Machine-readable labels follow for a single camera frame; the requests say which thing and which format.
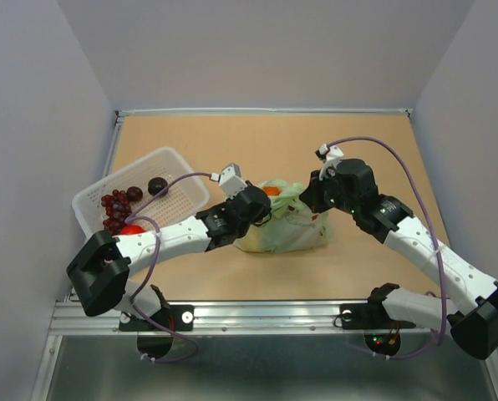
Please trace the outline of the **orange persimmon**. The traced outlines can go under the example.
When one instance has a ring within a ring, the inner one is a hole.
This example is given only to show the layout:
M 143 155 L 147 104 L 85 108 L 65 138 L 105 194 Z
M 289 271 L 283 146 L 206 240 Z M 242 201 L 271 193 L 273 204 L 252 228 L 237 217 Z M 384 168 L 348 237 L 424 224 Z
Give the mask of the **orange persimmon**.
M 279 187 L 276 186 L 263 186 L 262 190 L 268 195 L 268 196 L 278 196 L 281 194 L 282 190 Z

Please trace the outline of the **translucent green plastic bag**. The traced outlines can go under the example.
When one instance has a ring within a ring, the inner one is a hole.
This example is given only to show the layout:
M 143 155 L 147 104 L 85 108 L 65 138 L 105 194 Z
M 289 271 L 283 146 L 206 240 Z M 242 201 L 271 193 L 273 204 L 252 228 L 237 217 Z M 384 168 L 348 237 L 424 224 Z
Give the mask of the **translucent green plastic bag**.
M 245 252 L 279 254 L 291 251 L 306 251 L 327 245 L 333 239 L 328 213 L 313 213 L 299 196 L 305 185 L 285 180 L 267 180 L 258 185 L 276 186 L 282 192 L 269 196 L 271 219 L 262 226 L 251 226 L 247 234 L 234 242 L 234 246 Z

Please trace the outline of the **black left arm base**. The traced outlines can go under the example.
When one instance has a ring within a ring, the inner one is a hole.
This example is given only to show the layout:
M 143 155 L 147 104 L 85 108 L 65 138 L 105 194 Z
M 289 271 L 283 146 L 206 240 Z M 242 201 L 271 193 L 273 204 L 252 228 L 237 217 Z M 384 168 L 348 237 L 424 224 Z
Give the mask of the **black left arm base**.
M 132 301 L 131 297 L 139 288 L 136 282 L 127 282 L 125 293 L 114 308 L 115 311 L 121 312 L 119 316 L 121 332 L 159 331 L 150 320 L 176 332 L 193 330 L 195 309 L 193 305 L 169 304 L 155 285 L 145 286 Z

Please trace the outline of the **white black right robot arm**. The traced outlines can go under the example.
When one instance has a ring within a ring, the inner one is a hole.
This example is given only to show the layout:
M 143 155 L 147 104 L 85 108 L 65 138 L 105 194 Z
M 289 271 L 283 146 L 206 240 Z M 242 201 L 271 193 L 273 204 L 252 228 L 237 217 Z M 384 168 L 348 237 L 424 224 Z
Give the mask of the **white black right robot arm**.
M 498 280 L 474 267 L 432 235 L 398 198 L 379 192 L 372 169 L 360 159 L 314 170 L 299 196 L 313 212 L 337 209 L 430 280 L 440 296 L 387 284 L 372 291 L 367 319 L 376 326 L 406 321 L 450 336 L 468 355 L 487 359 L 498 348 Z

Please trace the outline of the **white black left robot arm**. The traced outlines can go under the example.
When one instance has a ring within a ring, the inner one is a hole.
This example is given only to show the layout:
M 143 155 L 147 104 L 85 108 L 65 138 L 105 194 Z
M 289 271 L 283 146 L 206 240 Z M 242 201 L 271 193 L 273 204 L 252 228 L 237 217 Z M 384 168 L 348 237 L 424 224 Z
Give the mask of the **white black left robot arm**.
M 122 236 L 98 231 L 66 272 L 86 316 L 114 309 L 157 329 L 167 321 L 167 302 L 157 287 L 131 277 L 159 262 L 229 246 L 270 213 L 267 194 L 249 185 L 233 198 L 171 226 Z

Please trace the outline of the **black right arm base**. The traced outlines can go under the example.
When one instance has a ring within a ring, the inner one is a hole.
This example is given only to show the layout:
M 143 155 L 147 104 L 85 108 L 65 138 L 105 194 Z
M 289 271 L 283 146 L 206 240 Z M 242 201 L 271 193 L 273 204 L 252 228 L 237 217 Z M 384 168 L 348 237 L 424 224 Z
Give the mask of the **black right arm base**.
M 412 322 L 393 320 L 384 310 L 383 301 L 397 289 L 399 285 L 386 283 L 374 288 L 365 302 L 342 303 L 333 319 L 334 327 L 344 330 L 416 328 Z

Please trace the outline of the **white plastic basket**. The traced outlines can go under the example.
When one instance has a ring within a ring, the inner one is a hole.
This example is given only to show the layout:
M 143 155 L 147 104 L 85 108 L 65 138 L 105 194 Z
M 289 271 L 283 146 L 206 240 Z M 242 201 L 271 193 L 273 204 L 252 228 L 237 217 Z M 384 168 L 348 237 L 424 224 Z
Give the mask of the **white plastic basket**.
M 182 221 L 210 198 L 201 179 L 185 178 L 156 199 L 148 187 L 153 179 L 168 185 L 192 171 L 174 149 L 159 148 L 80 191 L 72 200 L 75 217 L 87 237 L 106 228 L 112 212 L 120 219 L 132 212 L 147 216 L 160 227 Z

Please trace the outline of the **dark plum at back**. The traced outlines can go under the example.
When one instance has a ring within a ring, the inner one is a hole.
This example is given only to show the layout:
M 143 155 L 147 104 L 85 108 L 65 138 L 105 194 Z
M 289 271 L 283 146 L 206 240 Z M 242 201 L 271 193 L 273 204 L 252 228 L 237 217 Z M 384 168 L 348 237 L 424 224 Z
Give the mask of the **dark plum at back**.
M 147 185 L 147 191 L 151 196 L 155 196 L 168 186 L 168 181 L 163 177 L 152 178 Z

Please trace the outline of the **dark plum near grapes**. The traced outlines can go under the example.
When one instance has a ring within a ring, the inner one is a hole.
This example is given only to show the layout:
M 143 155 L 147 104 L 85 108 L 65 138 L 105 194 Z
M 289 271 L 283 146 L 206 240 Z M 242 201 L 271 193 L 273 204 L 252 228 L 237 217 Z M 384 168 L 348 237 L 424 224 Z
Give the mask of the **dark plum near grapes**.
M 130 202 L 139 202 L 143 197 L 143 191 L 137 186 L 131 186 L 126 190 L 126 198 Z

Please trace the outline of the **red tomato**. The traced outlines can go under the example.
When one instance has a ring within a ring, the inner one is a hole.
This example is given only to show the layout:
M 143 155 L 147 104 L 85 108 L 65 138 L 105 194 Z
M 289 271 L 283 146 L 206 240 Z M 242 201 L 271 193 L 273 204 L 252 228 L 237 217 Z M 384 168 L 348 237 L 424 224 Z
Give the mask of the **red tomato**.
M 120 230 L 120 235 L 137 235 L 145 232 L 145 229 L 137 225 L 127 225 Z

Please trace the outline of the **red grape bunch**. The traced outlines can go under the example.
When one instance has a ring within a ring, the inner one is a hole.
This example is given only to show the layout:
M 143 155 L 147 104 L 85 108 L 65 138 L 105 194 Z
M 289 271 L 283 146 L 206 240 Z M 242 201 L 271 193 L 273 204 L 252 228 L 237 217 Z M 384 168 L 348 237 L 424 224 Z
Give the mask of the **red grape bunch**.
M 105 214 L 103 228 L 112 236 L 118 235 L 120 230 L 127 226 L 126 220 L 133 212 L 134 203 L 136 202 L 130 202 L 126 198 L 126 190 L 112 190 L 111 193 L 103 195 L 100 199 Z

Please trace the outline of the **front aluminium mounting rail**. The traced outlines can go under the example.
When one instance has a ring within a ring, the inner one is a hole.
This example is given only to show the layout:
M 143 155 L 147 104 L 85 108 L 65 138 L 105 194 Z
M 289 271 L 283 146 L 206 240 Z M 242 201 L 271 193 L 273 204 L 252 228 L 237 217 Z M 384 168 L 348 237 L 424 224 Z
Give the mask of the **front aluminium mounting rail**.
M 191 337 L 223 335 L 344 334 L 338 318 L 363 300 L 316 301 L 188 301 L 194 307 Z M 48 333 L 54 336 L 130 335 L 122 329 L 128 318 L 110 310 L 97 317 L 85 315 L 78 302 L 58 302 Z

